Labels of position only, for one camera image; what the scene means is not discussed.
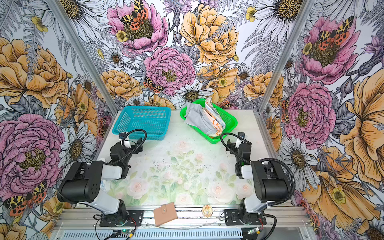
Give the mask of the grey towel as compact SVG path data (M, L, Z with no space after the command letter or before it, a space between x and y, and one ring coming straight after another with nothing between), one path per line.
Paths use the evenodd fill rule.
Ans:
M217 136L217 129L214 127L213 120L208 117L208 114L203 110L201 105L187 103L185 117L188 125L198 128L210 137Z

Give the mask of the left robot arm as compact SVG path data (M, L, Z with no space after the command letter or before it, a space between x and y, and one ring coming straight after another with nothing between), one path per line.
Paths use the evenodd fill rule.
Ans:
M113 198L102 190L102 181L124 180L131 168L129 161L134 154L143 150L146 138L128 147L127 140L121 140L111 147L111 161L74 163L60 184L58 200L71 204L82 204L102 213L102 218L112 225L123 226L127 222L136 223L121 199Z

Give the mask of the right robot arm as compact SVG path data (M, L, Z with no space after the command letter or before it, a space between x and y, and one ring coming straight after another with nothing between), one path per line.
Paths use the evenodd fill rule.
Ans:
M252 144L247 140L228 140L224 146L236 157L236 176L250 180L254 186L250 196L241 198L239 211L226 214L226 218L242 225L265 224L262 216L264 211L285 203L292 197L296 188L292 170L287 164L274 158L252 161Z

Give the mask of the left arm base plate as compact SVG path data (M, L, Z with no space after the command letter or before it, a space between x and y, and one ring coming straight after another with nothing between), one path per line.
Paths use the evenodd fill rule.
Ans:
M101 227L139 227L144 218L143 210L127 210L123 216L106 215L100 221Z

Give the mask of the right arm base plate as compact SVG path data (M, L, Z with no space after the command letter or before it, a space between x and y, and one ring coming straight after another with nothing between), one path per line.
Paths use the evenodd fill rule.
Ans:
M266 218L263 215L247 212L242 214L240 210L225 209L224 216L227 226L261 226L267 224Z

